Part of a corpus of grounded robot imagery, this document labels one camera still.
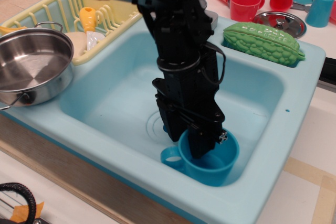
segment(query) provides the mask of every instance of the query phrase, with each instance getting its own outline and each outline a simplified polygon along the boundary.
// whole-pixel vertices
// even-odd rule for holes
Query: blue plastic cup
[[[192,157],[188,131],[179,140],[179,146],[172,146],[161,152],[161,162],[179,172],[209,186],[220,186],[230,173],[239,155],[236,138],[228,131],[228,139],[202,158]]]
[[[306,23],[314,27],[325,27],[329,22],[333,3],[334,0],[314,0],[306,16]]]

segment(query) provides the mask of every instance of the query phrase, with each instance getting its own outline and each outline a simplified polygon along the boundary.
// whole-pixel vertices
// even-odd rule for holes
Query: light blue sink
[[[5,114],[192,221],[254,223],[295,142],[325,53],[300,42],[306,60],[295,68],[259,59],[222,46],[223,29],[231,24],[220,18],[210,39],[227,56],[216,101],[226,116],[223,127],[240,146],[222,186],[203,185],[160,162],[161,151],[174,143],[156,106],[152,80],[163,75],[143,20],[76,66],[61,95]]]

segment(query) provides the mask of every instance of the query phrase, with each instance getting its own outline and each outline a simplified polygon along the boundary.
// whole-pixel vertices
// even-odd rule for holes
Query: black cable
[[[33,224],[36,214],[36,202],[32,192],[20,183],[0,184],[0,191],[14,191],[20,194],[28,203],[28,218],[25,224]]]
[[[210,82],[212,85],[217,86],[217,85],[221,84],[221,82],[222,82],[223,79],[224,79],[226,56],[225,56],[225,54],[223,53],[223,51],[222,51],[219,47],[217,47],[216,45],[210,43],[209,41],[207,41],[207,42],[204,44],[204,46],[205,46],[206,48],[209,48],[209,49],[212,49],[212,50],[216,51],[217,53],[219,53],[219,54],[221,54],[221,55],[223,56],[223,69],[222,69],[222,74],[221,74],[220,79],[219,79],[217,82],[214,82],[214,81],[212,81],[212,80],[209,78],[209,76],[206,74],[206,71],[205,71],[205,68],[204,68],[204,67],[201,68],[201,72],[202,72],[204,78],[205,78],[208,82]]]

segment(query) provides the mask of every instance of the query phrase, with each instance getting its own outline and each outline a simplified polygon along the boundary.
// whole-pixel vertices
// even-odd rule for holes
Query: yellow dish rack
[[[5,21],[4,27],[34,27],[37,23],[52,21],[63,25],[63,32],[83,31],[79,11],[84,7],[96,10],[96,31],[105,35],[102,41],[79,57],[73,58],[74,65],[83,64],[115,40],[138,21],[142,15],[137,7],[118,0],[42,0],[30,8]]]

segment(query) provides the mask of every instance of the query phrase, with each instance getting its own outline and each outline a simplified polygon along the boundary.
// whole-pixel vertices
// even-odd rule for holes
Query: sink drain
[[[172,140],[170,139],[168,134],[163,130],[163,122],[159,111],[156,111],[149,117],[146,125],[146,130],[152,140],[155,140],[157,142],[172,143]]]

